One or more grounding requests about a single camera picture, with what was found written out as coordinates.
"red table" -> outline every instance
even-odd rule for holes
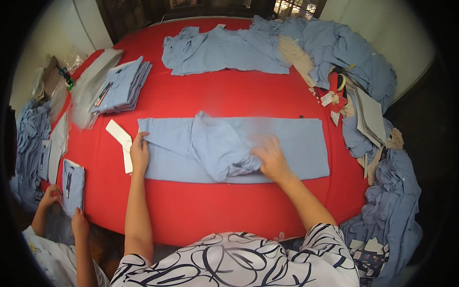
[[[289,75],[224,70],[184,77],[171,76],[161,62],[165,36],[185,26],[201,32],[226,24],[226,29],[248,28],[251,21],[212,18],[166,23],[133,32],[114,48],[123,49],[120,63],[144,56],[153,65],[132,112],[100,115],[91,130],[70,130],[68,152],[86,169],[84,210],[89,221],[124,233],[130,176],[124,173],[118,142],[105,131],[114,119],[133,138],[138,118],[193,117],[203,110],[221,117],[266,116],[319,118],[323,122],[330,176],[304,184],[328,208],[338,223],[360,212],[368,187],[363,169],[345,149],[341,121],[336,127],[292,66]],[[78,77],[97,51],[74,74]],[[62,185],[62,161],[57,183]],[[247,231],[273,239],[306,233],[288,197],[276,184],[189,184],[146,180],[146,198],[155,242],[184,246],[214,232]]]

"white shirt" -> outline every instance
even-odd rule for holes
[[[36,235],[29,226],[22,232],[43,272],[56,287],[78,286],[77,284],[77,255],[75,246],[56,243]],[[102,269],[94,262],[98,285],[108,287],[109,280]]]
[[[300,252],[246,232],[211,234],[152,265],[142,256],[121,259],[111,287],[131,286],[359,286],[342,231],[318,224]]]

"hand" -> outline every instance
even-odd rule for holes
[[[260,170],[270,180],[282,184],[296,177],[287,164],[280,147],[279,139],[275,135],[258,138],[261,144],[250,149],[250,153],[263,162]]]
[[[145,174],[146,167],[150,161],[150,154],[148,152],[148,142],[142,142],[142,138],[149,134],[149,132],[138,133],[132,143],[129,151],[132,161],[132,172]]]
[[[84,216],[84,211],[75,208],[75,214],[72,218],[72,230],[73,235],[75,236],[75,241],[77,240],[88,240],[89,238],[89,222]]]
[[[48,208],[56,201],[62,201],[62,191],[60,187],[57,186],[57,184],[52,184],[46,189],[39,205],[43,206],[44,208]]]

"white wall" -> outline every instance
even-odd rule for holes
[[[433,43],[403,0],[327,0],[320,19],[349,25],[384,55],[397,74],[394,101],[434,59]]]
[[[75,3],[82,21],[72,0],[53,0],[25,40],[11,90],[10,105],[16,116],[31,98],[35,70],[42,66],[47,55],[55,55],[59,65],[63,65],[73,44],[87,55],[113,46],[95,0],[75,0]]]

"person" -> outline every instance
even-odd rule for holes
[[[84,211],[75,208],[72,230],[75,246],[43,238],[47,209],[62,200],[58,185],[50,185],[41,199],[32,224],[22,232],[30,251],[55,286],[108,287],[109,279],[91,256],[90,225]]]
[[[359,286],[343,233],[327,209],[293,173],[279,139],[268,135],[251,154],[261,172],[291,199],[307,234],[300,251],[247,232],[211,234],[152,264],[153,233],[145,197],[147,142],[130,149],[133,171],[125,221],[124,256],[111,287],[130,286]]]

